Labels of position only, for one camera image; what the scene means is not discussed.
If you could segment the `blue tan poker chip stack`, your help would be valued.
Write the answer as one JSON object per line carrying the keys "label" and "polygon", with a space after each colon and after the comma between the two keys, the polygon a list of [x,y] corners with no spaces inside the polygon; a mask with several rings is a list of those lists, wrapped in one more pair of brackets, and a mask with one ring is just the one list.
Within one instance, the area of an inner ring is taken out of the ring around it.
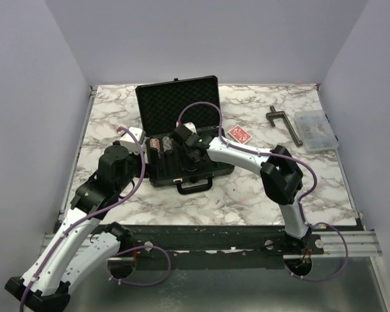
{"label": "blue tan poker chip stack", "polygon": [[162,138],[162,148],[163,148],[163,153],[166,155],[171,155],[173,154],[173,142],[172,139],[169,136],[164,136]]}

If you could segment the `red tan poker chip stack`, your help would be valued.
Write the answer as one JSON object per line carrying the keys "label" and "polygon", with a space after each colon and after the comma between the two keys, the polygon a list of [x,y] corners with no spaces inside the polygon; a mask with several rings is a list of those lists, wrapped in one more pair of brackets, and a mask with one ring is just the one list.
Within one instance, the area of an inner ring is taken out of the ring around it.
{"label": "red tan poker chip stack", "polygon": [[149,144],[150,148],[155,148],[157,153],[161,153],[161,144],[158,138],[151,138]]}

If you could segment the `black poker carrying case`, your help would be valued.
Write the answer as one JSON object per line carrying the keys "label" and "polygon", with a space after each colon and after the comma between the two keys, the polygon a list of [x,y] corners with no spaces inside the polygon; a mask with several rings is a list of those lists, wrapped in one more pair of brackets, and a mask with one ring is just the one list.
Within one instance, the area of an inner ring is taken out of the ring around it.
{"label": "black poker carrying case", "polygon": [[207,146],[221,133],[216,76],[144,84],[135,94],[153,187],[175,185],[178,193],[193,194],[209,190],[214,178],[234,171],[207,155]]}

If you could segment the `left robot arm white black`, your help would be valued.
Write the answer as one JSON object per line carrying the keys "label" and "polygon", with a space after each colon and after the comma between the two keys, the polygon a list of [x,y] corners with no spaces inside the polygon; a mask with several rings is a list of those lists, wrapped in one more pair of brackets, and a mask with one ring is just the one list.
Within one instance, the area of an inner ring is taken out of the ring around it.
{"label": "left robot arm white black", "polygon": [[84,251],[80,247],[105,215],[128,200],[136,191],[122,196],[123,190],[146,174],[141,144],[136,150],[114,144],[99,158],[97,170],[76,191],[71,207],[57,233],[40,257],[20,277],[10,278],[5,289],[20,302],[20,311],[64,311],[75,288],[112,256],[131,255],[149,248],[138,244],[131,232],[117,222],[103,228],[99,237]]}

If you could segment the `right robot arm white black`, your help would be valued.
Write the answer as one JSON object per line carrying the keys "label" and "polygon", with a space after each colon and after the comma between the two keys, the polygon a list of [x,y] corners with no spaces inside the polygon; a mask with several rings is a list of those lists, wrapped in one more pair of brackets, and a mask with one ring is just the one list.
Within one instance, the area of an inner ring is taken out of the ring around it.
{"label": "right robot arm white black", "polygon": [[311,228],[300,203],[303,172],[286,148],[244,147],[221,135],[199,135],[185,125],[175,128],[170,137],[192,163],[207,156],[216,163],[230,164],[258,175],[267,197],[279,205],[288,251],[299,255],[309,248]]}

